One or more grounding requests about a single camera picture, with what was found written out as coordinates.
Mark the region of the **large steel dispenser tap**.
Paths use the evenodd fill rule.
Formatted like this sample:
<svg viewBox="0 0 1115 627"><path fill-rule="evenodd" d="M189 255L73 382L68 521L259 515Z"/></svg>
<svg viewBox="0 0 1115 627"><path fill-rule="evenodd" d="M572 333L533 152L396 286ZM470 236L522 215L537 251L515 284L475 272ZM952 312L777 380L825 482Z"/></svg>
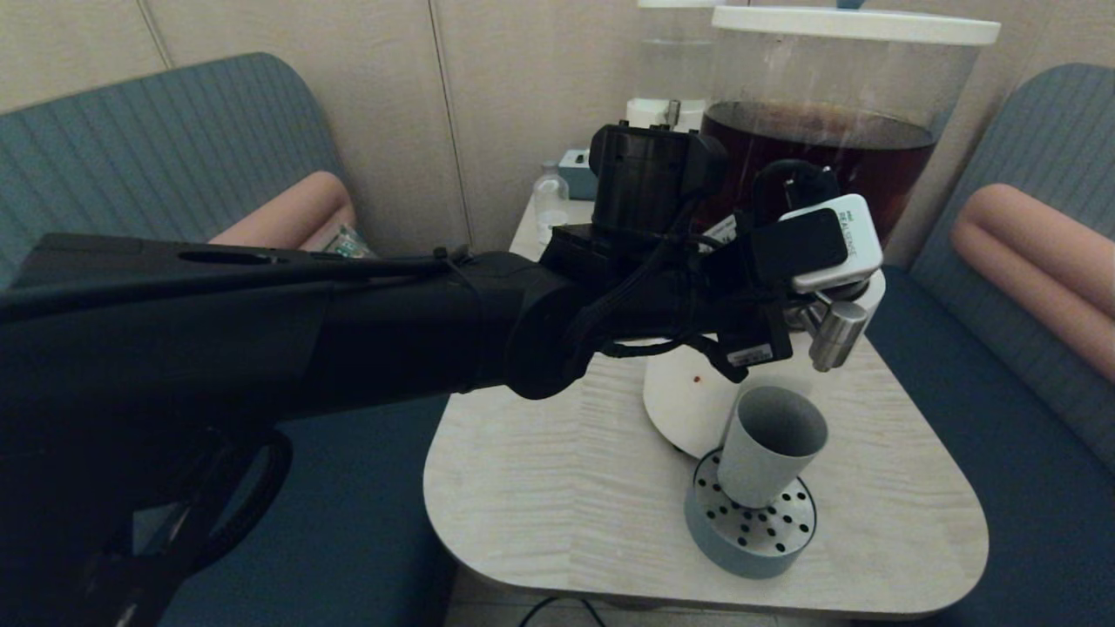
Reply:
<svg viewBox="0 0 1115 627"><path fill-rule="evenodd" d="M797 319L811 337L812 365L822 373L843 366L867 329L867 309L847 300L809 303L798 310Z"/></svg>

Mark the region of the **grey plastic cup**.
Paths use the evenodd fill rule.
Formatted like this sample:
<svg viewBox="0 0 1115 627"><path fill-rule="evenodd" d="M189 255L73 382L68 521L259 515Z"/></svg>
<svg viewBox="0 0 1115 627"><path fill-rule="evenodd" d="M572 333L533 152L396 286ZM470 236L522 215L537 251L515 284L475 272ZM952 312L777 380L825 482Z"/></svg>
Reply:
<svg viewBox="0 0 1115 627"><path fill-rule="evenodd" d="M828 422L804 395L750 388L736 402L717 478L733 502L769 505L828 444Z"/></svg>

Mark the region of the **large tea drink dispenser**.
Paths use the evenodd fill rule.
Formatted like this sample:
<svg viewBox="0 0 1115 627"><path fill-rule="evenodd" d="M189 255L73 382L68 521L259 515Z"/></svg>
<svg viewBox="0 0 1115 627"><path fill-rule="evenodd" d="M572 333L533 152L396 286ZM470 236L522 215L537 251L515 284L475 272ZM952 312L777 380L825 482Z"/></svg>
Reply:
<svg viewBox="0 0 1115 627"><path fill-rule="evenodd" d="M770 183L757 201L760 170L780 160L828 167L840 193L859 194L880 240L888 243L909 195L935 149L981 48L928 36L824 37L724 30L714 45L705 134L729 156L720 194L698 211L697 226L726 235L733 210L756 225L791 208L797 182ZM681 348L649 358L644 408L676 448L700 459L717 448L741 390L782 385L809 395L820 374L808 365L807 334L792 336L795 357L753 369L744 384L726 382L702 354Z"/></svg>

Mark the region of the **small clear plastic bottle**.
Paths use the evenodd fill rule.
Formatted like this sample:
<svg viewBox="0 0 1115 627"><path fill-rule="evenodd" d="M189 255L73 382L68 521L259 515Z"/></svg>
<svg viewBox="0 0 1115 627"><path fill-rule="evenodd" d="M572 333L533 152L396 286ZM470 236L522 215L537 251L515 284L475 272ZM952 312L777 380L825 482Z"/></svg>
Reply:
<svg viewBox="0 0 1115 627"><path fill-rule="evenodd" d="M542 175L532 189L532 206L535 212L535 230L541 245L549 245L554 226L566 226L570 223L564 209L569 201L570 189L560 174L558 160L546 160L542 163Z"/></svg>

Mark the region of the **blue-grey square box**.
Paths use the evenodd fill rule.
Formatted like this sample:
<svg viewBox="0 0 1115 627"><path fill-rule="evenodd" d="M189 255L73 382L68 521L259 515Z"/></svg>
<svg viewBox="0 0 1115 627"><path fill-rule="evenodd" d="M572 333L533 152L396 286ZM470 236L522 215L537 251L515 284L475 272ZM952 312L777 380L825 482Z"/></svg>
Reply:
<svg viewBox="0 0 1115 627"><path fill-rule="evenodd" d="M558 163L558 174L565 179L569 197L574 201L597 199L598 176L590 168L589 156L588 148L571 148Z"/></svg>

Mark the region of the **small water drink dispenser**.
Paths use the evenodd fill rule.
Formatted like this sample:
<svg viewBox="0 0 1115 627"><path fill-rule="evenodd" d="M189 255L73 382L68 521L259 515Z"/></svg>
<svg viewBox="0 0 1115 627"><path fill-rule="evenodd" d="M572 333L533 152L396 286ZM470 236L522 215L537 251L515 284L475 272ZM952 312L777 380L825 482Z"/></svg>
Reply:
<svg viewBox="0 0 1115 627"><path fill-rule="evenodd" d="M641 128L665 125L666 103L681 102L672 131L699 131L712 70L714 8L638 8L640 33L634 93L626 102L626 122Z"/></svg>

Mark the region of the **large blue-grey drip tray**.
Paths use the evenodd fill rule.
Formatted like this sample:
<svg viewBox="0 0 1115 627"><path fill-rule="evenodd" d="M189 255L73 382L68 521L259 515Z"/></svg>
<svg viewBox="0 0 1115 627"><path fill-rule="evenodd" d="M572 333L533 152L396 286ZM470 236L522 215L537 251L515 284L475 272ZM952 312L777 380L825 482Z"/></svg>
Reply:
<svg viewBox="0 0 1115 627"><path fill-rule="evenodd" d="M705 453L686 489L683 518L694 544L725 571L776 578L796 563L820 528L808 485L796 478L763 508L745 508L720 486L723 448Z"/></svg>

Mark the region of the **large white dispenser lid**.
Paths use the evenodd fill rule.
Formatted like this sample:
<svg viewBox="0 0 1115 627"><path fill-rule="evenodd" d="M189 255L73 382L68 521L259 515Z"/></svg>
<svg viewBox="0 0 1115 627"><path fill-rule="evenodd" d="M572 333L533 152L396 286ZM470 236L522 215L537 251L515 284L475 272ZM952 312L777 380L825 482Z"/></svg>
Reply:
<svg viewBox="0 0 1115 627"><path fill-rule="evenodd" d="M932 46L991 46L1000 23L892 10L844 10L791 4L721 4L712 27L738 32L791 35Z"/></svg>

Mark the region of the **green snack packet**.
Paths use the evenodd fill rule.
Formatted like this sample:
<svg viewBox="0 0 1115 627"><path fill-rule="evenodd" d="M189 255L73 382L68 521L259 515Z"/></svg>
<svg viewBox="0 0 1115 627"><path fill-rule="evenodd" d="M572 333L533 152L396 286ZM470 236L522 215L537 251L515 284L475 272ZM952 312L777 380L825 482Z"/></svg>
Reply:
<svg viewBox="0 0 1115 627"><path fill-rule="evenodd" d="M321 248L323 253L342 255L350 259L375 259L374 250L367 245L363 237L353 226L334 225Z"/></svg>

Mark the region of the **pink bolster cushion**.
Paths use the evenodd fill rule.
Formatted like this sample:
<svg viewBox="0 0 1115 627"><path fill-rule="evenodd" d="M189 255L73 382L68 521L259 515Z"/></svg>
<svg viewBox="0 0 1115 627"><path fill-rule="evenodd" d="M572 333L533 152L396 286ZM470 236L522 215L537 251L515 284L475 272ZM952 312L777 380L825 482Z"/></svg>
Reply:
<svg viewBox="0 0 1115 627"><path fill-rule="evenodd" d="M317 251L340 231L340 226L357 226L352 199L341 179L318 171L209 242L211 245Z"/></svg>
<svg viewBox="0 0 1115 627"><path fill-rule="evenodd" d="M1115 385L1115 239L1007 184L973 193L950 242L967 266Z"/></svg>

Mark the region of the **blue bench seat cushion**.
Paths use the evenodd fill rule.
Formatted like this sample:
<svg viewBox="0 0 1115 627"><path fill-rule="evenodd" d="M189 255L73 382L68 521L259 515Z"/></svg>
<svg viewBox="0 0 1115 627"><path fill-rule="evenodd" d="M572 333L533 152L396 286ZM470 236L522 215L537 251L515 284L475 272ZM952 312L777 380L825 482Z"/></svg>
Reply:
<svg viewBox="0 0 1115 627"><path fill-rule="evenodd" d="M1115 474L900 267L867 340L975 489L989 529L979 583L915 623L1115 627Z"/></svg>
<svg viewBox="0 0 1115 627"><path fill-rule="evenodd" d="M287 483L159 627L443 627L455 560L427 515L423 465L447 398L291 421Z"/></svg>

